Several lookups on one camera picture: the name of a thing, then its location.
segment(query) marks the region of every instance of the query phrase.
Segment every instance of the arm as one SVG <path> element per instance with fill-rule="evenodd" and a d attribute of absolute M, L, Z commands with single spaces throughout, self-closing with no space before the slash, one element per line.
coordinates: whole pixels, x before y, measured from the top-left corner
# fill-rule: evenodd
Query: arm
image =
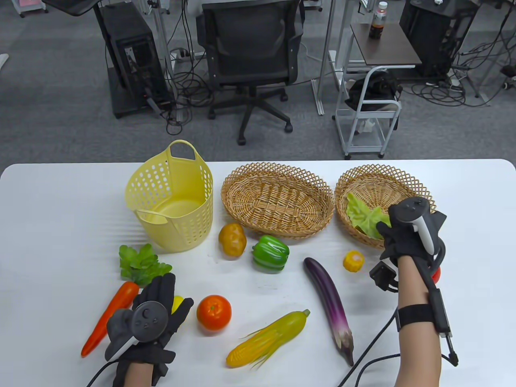
<path fill-rule="evenodd" d="M 152 364 L 131 363 L 125 375 L 124 387 L 151 387 Z"/>
<path fill-rule="evenodd" d="M 398 308 L 428 303 L 426 288 L 414 261 L 398 259 Z M 441 375 L 441 343 L 433 323 L 415 322 L 399 333 L 401 365 L 396 387 L 438 387 Z"/>

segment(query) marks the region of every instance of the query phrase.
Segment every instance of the yellow plastic basket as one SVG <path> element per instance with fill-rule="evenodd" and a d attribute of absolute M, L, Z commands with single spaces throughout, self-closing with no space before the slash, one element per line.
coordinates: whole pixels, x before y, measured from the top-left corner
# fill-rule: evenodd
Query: yellow plastic basket
<path fill-rule="evenodd" d="M 178 143 L 191 147 L 195 159 L 173 157 Z M 212 227 L 213 176 L 192 144 L 176 140 L 133 174 L 125 202 L 158 245 L 171 253 L 189 250 Z"/>

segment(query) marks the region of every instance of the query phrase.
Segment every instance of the black glove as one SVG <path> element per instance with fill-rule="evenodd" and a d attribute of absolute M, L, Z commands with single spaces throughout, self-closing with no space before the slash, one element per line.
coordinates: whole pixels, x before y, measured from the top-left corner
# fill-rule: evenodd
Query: black glove
<path fill-rule="evenodd" d="M 428 262 L 430 266 L 433 256 L 428 254 L 421 242 L 418 233 L 410 223 L 399 222 L 393 215 L 393 205 L 389 207 L 389 219 L 391 227 L 383 222 L 376 224 L 376 229 L 383 236 L 383 246 L 385 251 L 380 255 L 380 259 L 390 258 L 391 262 L 397 267 L 398 258 L 402 255 L 420 257 Z"/>
<path fill-rule="evenodd" d="M 172 273 L 154 278 L 154 280 L 142 290 L 141 294 L 135 298 L 132 309 L 136 309 L 145 301 L 157 301 L 167 309 L 170 315 L 174 302 L 174 287 L 175 275 Z M 120 356 L 113 387 L 124 386 L 125 375 L 131 363 L 154 364 L 152 372 L 153 386 L 156 385 L 161 376 L 165 376 L 168 371 L 168 367 L 165 363 L 172 363 L 175 353 L 167 351 L 164 348 L 170 341 L 172 335 L 178 331 L 179 326 L 184 322 L 190 308 L 193 306 L 193 302 L 191 298 L 185 298 L 183 300 L 174 314 L 170 315 L 165 331 L 156 341 L 133 345 Z"/>

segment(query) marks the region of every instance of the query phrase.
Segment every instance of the gray carpet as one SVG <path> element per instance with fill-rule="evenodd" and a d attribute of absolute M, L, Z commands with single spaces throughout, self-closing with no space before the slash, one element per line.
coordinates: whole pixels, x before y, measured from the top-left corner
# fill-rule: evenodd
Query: gray carpet
<path fill-rule="evenodd" d="M 397 21 L 404 2 L 391 1 L 389 21 Z M 165 15 L 171 33 L 179 15 L 173 1 Z M 302 41 L 310 55 L 321 57 L 329 2 L 323 12 L 308 11 Z M 490 41 L 505 12 L 483 6 L 475 19 L 466 47 Z M 336 20 L 341 13 L 337 10 Z M 153 26 L 152 17 L 146 17 Z M 507 30 L 516 17 L 509 19 Z M 354 16 L 370 20 L 370 14 Z M 92 12 L 73 18 L 55 9 L 48 14 L 30 12 L 17 16 L 9 1 L 0 2 L 0 53 L 10 59 L 0 71 L 0 172 L 14 163 L 134 162 L 162 151 L 173 138 L 163 120 L 142 113 L 116 120 L 110 99 L 104 58 L 104 42 Z M 334 25 L 333 47 L 338 37 Z M 185 45 L 182 29 L 170 48 Z M 299 77 L 319 74 L 320 63 L 299 53 Z M 472 73 L 482 75 L 482 68 Z M 504 78 L 493 70 L 483 91 L 494 95 Z M 468 89 L 468 103 L 480 103 Z M 326 78 L 326 115 L 317 115 L 309 83 L 288 89 L 289 100 L 272 103 L 292 119 L 294 132 L 256 111 L 249 123 L 245 147 L 236 144 L 243 111 L 207 120 L 205 108 L 193 111 L 193 121 L 178 138 L 192 142 L 209 161 L 291 160 L 343 158 L 331 110 L 336 101 L 333 78 Z M 394 132 L 386 159 L 505 158 L 516 163 L 516 90 L 501 91 L 491 106 L 442 107 L 404 95 L 399 130 Z M 356 158 L 376 159 L 374 155 Z"/>

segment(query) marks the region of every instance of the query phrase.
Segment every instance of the wrist strap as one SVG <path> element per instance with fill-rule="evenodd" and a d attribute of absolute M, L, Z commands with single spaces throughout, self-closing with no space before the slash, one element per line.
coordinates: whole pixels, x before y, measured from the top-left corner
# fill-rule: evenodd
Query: wrist strap
<path fill-rule="evenodd" d="M 396 326 L 398 332 L 408 324 L 434 322 L 433 310 L 430 304 L 409 305 L 396 310 Z"/>

